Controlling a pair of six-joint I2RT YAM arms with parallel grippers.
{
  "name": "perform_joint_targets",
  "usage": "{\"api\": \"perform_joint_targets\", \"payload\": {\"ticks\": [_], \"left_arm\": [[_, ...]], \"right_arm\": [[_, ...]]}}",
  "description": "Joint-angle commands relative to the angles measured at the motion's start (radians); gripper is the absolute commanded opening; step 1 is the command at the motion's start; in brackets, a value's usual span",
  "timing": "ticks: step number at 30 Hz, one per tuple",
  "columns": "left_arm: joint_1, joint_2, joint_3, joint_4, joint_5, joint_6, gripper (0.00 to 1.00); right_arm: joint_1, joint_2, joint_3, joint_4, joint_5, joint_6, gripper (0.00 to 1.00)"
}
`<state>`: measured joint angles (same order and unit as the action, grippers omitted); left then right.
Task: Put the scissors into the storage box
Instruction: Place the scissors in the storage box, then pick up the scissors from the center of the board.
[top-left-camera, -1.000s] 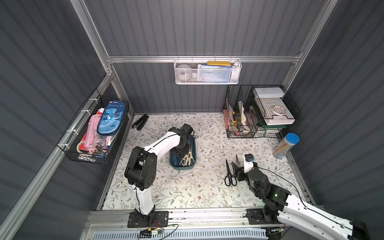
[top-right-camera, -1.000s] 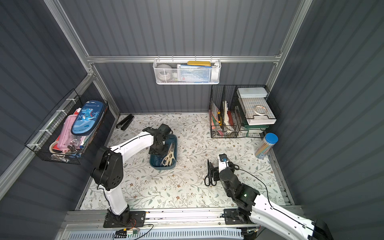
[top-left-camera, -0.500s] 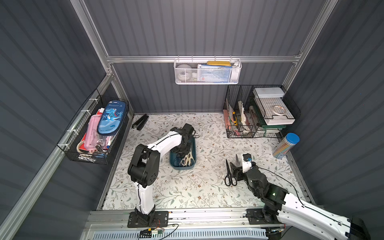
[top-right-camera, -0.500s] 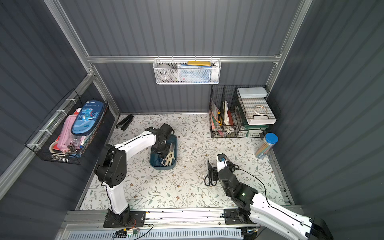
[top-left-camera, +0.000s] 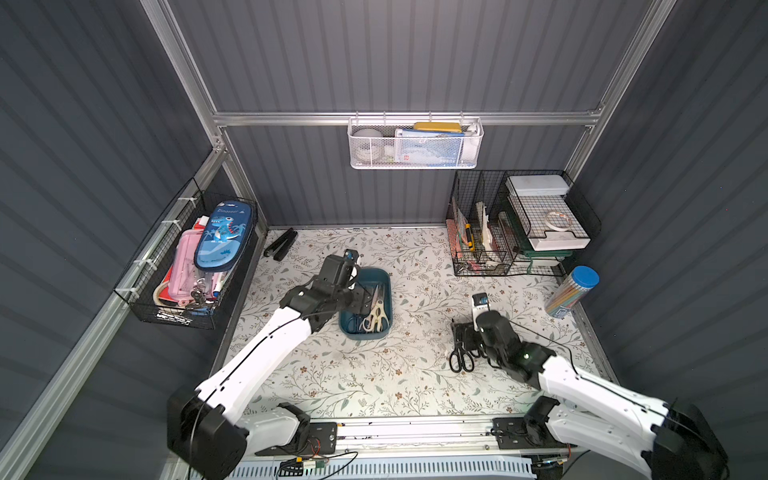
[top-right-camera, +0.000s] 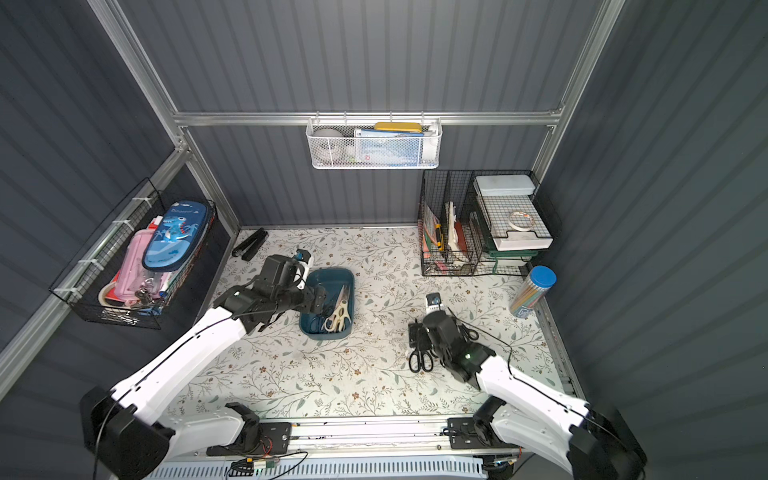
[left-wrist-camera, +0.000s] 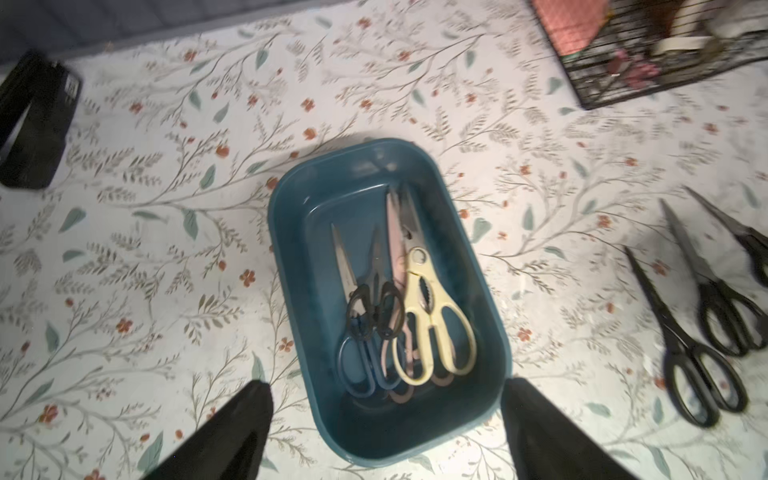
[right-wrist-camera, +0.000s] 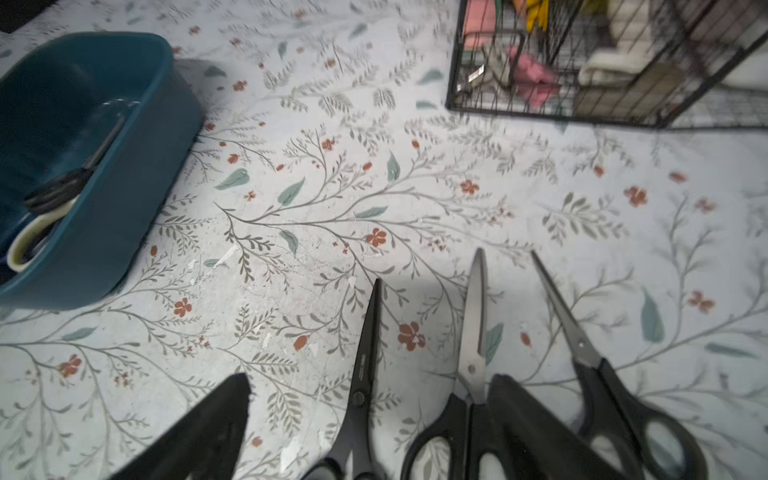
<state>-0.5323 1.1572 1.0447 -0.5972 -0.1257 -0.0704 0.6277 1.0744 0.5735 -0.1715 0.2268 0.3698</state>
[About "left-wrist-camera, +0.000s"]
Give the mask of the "large black scissors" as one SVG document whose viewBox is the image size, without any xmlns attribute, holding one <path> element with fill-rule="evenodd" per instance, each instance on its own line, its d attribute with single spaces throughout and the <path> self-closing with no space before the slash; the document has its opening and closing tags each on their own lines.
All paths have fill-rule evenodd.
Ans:
<svg viewBox="0 0 768 480">
<path fill-rule="evenodd" d="M 632 250 L 623 248 L 664 341 L 662 372 L 679 415 L 699 428 L 715 426 L 723 411 L 740 414 L 749 404 L 743 381 L 714 348 L 693 339 L 677 322 Z"/>
</svg>

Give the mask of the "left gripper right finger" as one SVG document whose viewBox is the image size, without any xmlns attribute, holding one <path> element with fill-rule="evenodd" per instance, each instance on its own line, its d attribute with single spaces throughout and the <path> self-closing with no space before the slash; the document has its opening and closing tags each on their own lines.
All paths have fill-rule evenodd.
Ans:
<svg viewBox="0 0 768 480">
<path fill-rule="evenodd" d="M 505 381 L 501 412 L 519 479 L 632 479 L 528 380 Z"/>
</svg>

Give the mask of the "teal plastic storage box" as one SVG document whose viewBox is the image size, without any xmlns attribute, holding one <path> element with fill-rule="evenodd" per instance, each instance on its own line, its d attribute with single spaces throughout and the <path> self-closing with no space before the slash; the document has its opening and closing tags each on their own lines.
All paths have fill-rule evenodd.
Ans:
<svg viewBox="0 0 768 480">
<path fill-rule="evenodd" d="M 339 229 L 355 273 L 365 273 L 374 229 L 381 237 L 387 232 L 388 187 L 410 190 L 436 272 L 478 342 L 471 373 L 446 387 L 420 386 L 405 404 L 382 392 L 352 397 L 336 367 L 345 299 L 331 227 Z M 388 466 L 476 427 L 496 410 L 511 371 L 509 343 L 447 187 L 424 150 L 379 139 L 306 161 L 280 180 L 268 222 L 311 411 L 337 455 L 363 467 Z"/>
</svg>

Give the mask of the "cream yellow kitchen scissors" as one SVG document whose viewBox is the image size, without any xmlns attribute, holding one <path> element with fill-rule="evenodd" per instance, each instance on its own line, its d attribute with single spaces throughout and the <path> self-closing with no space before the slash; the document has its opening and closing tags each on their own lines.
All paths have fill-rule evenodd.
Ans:
<svg viewBox="0 0 768 480">
<path fill-rule="evenodd" d="M 399 359 L 394 360 L 400 378 L 411 386 L 425 384 L 434 373 L 434 355 L 430 335 L 436 336 L 437 352 L 443 367 L 451 374 L 465 376 L 475 367 L 478 344 L 473 327 L 463 310 L 443 287 L 434 267 L 430 250 L 425 239 L 420 216 L 410 190 L 401 189 L 398 194 L 399 222 L 405 252 L 405 294 L 404 314 L 415 320 L 415 336 L 421 359 L 421 375 L 413 377 L 406 373 Z M 447 309 L 460 320 L 468 340 L 467 362 L 459 367 L 451 353 L 451 339 L 443 311 Z"/>
</svg>

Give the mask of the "medium black scissors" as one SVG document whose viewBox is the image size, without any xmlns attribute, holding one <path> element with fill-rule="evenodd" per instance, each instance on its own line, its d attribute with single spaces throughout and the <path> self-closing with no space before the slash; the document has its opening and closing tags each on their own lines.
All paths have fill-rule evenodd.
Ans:
<svg viewBox="0 0 768 480">
<path fill-rule="evenodd" d="M 767 314 L 747 296 L 719 278 L 697 252 L 683 223 L 665 200 L 664 218 L 696 282 L 697 318 L 706 340 L 721 354 L 744 357 L 767 348 Z"/>
</svg>

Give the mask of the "pink kitchen scissors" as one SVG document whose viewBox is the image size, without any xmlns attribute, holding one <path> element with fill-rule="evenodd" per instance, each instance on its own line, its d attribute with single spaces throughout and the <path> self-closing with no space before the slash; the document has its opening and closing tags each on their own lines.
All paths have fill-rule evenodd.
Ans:
<svg viewBox="0 0 768 480">
<path fill-rule="evenodd" d="M 387 231 L 388 231 L 388 247 L 389 247 L 389 254 L 390 254 L 390 262 L 392 267 L 392 281 L 397 290 L 400 293 L 404 292 L 405 289 L 405 280 L 406 280 L 406 272 L 405 272 L 405 247 L 402 240 L 402 232 L 401 232 L 401 226 L 400 226 L 400 216 L 399 216 L 399 200 L 396 198 L 395 192 L 391 189 L 387 189 L 386 193 L 386 214 L 387 214 Z M 394 330 L 396 322 L 398 320 L 399 314 L 402 313 L 402 306 L 399 302 L 395 301 L 395 305 L 393 306 L 392 314 L 390 316 L 390 322 L 389 327 Z M 404 353 L 405 353 L 405 363 L 406 363 L 406 370 L 410 374 L 413 374 L 413 367 L 415 360 L 419 360 L 419 351 L 418 349 L 414 349 L 412 345 L 412 332 L 410 330 L 410 327 L 408 327 L 407 323 L 403 325 L 402 327 L 402 333 L 405 334 L 405 347 L 404 347 Z M 386 360 L 387 360 L 387 353 L 391 353 L 389 349 L 390 341 L 384 341 L 382 344 L 382 351 L 380 356 L 380 363 L 381 366 L 384 367 Z M 452 373 L 446 373 L 444 376 L 438 376 L 436 373 L 433 373 L 431 376 L 431 382 L 439 387 L 446 387 L 450 385 L 455 376 Z M 406 384 L 405 385 L 404 393 L 398 393 L 396 390 L 390 390 L 388 391 L 388 396 L 392 401 L 394 401 L 397 404 L 405 404 L 407 403 L 414 395 L 415 387 Z"/>
</svg>

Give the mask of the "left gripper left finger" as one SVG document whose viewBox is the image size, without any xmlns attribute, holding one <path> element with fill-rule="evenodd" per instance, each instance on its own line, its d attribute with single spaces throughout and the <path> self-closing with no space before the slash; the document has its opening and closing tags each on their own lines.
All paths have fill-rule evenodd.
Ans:
<svg viewBox="0 0 768 480">
<path fill-rule="evenodd" d="M 273 418 L 271 388 L 248 382 L 148 479 L 255 479 Z"/>
</svg>

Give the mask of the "blue handled scissors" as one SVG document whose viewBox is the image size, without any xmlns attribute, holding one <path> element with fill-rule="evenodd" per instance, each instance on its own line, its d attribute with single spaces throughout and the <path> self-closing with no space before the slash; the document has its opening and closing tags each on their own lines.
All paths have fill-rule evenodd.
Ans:
<svg viewBox="0 0 768 480">
<path fill-rule="evenodd" d="M 336 226 L 331 227 L 331 233 L 338 268 L 337 258 L 340 257 L 340 254 L 336 253 L 336 248 L 339 241 L 343 242 L 343 239 Z M 377 333 L 374 333 L 371 340 L 358 341 L 353 339 L 346 331 L 346 307 L 347 297 L 345 294 L 345 327 L 336 354 L 336 367 L 339 379 L 347 393 L 354 398 L 364 399 L 374 395 L 379 390 L 390 391 L 397 388 L 401 383 L 401 379 L 392 370 L 388 353 L 385 366 L 382 367 L 380 363 L 382 344 L 387 340 L 382 340 Z"/>
</svg>

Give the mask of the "small black scissors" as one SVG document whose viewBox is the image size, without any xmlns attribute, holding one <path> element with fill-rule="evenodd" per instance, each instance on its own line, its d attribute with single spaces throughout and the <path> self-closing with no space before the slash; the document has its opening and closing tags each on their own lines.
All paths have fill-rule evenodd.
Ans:
<svg viewBox="0 0 768 480">
<path fill-rule="evenodd" d="M 396 313 L 395 305 L 399 303 L 403 307 L 404 300 L 394 283 L 384 277 L 379 229 L 374 229 L 369 268 L 362 281 L 355 276 L 342 241 L 339 241 L 336 253 L 340 254 L 338 268 L 347 297 L 346 331 L 358 341 L 371 340 L 374 333 L 382 340 L 395 340 L 405 323 L 405 314 L 402 311 Z"/>
</svg>

